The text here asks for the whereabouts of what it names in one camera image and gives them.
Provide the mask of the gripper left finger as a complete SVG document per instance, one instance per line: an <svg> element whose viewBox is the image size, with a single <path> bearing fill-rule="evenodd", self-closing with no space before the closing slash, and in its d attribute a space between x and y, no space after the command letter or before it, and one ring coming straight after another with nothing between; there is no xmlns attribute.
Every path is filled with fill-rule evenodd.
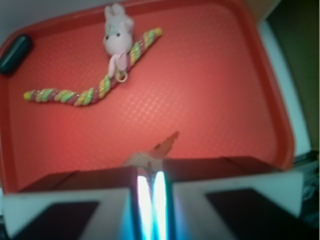
<svg viewBox="0 0 320 240"><path fill-rule="evenodd" d="M11 240L138 240L137 170L48 174L3 197Z"/></svg>

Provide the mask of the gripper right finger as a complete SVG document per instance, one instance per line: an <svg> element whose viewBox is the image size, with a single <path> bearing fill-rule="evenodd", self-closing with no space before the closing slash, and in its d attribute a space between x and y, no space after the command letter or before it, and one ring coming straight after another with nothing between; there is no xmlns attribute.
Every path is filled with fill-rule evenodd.
<svg viewBox="0 0 320 240"><path fill-rule="evenodd" d="M317 240L304 176L249 156L165 160L169 240Z"/></svg>

